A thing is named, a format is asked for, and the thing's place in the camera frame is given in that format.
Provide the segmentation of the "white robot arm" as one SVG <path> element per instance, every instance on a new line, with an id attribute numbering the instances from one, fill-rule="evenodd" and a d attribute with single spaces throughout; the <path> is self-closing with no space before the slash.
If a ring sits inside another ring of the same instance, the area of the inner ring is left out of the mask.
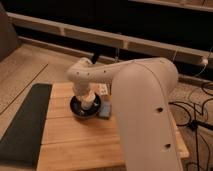
<path id="1" fill-rule="evenodd" d="M 183 171 L 168 96 L 178 82 L 166 58 L 135 59 L 94 66 L 80 59 L 67 71 L 74 94 L 82 97 L 90 83 L 110 83 L 127 171 Z"/>

